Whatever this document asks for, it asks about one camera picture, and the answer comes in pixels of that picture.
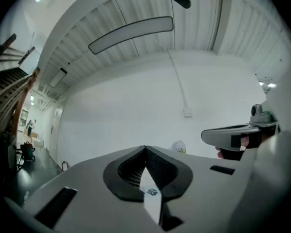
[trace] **black floor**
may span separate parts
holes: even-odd
[[[43,184],[61,173],[60,168],[50,157],[49,151],[36,148],[33,154],[35,161],[25,162],[16,176],[5,185],[5,196],[20,206],[24,204],[26,192],[29,192],[30,196]]]

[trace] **white wall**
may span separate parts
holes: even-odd
[[[5,15],[0,24],[0,44],[15,33],[16,40],[11,47],[21,51],[28,51],[32,46],[36,48],[20,66],[25,72],[34,71],[47,37],[60,17],[75,1],[17,0]],[[16,66],[17,61],[0,62],[0,71]]]
[[[202,142],[205,129],[249,121],[265,95],[246,63],[211,52],[171,52],[192,118],[184,118],[175,72],[166,53],[101,71],[71,88],[63,111],[58,159],[74,165],[117,150],[182,140],[187,153],[216,157]]]

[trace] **black slot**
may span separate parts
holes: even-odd
[[[161,226],[161,228],[164,231],[170,231],[181,224],[183,224],[183,221],[176,216],[172,216],[170,214],[167,204],[162,201],[160,222],[159,222],[159,225]]]
[[[230,151],[221,149],[221,153],[223,158],[226,160],[240,161],[244,151]]]
[[[225,173],[229,175],[232,175],[235,171],[235,169],[224,167],[224,166],[212,166],[210,169],[213,171],[217,171],[217,172]]]
[[[63,214],[77,191],[71,188],[63,188],[36,216],[40,223],[53,228]]]

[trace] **white cable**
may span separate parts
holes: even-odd
[[[180,77],[179,77],[179,74],[178,74],[178,71],[176,69],[176,66],[175,66],[175,63],[174,63],[174,60],[173,58],[171,57],[171,54],[169,52],[169,50],[167,50],[166,48],[163,47],[163,45],[157,40],[157,39],[154,39],[169,55],[169,59],[171,61],[171,64],[175,70],[175,73],[176,73],[176,76],[177,76],[177,79],[178,79],[178,82],[179,82],[179,86],[180,86],[180,90],[181,90],[181,93],[182,93],[182,98],[183,98],[183,103],[184,103],[184,107],[185,108],[188,108],[188,103],[186,101],[186,98],[185,98],[185,94],[184,94],[184,90],[183,90],[183,86],[182,86],[182,83],[181,83],[181,80],[180,80]]]

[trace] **wall outlet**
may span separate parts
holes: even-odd
[[[184,117],[192,117],[193,116],[192,108],[184,108],[183,113],[184,113]]]

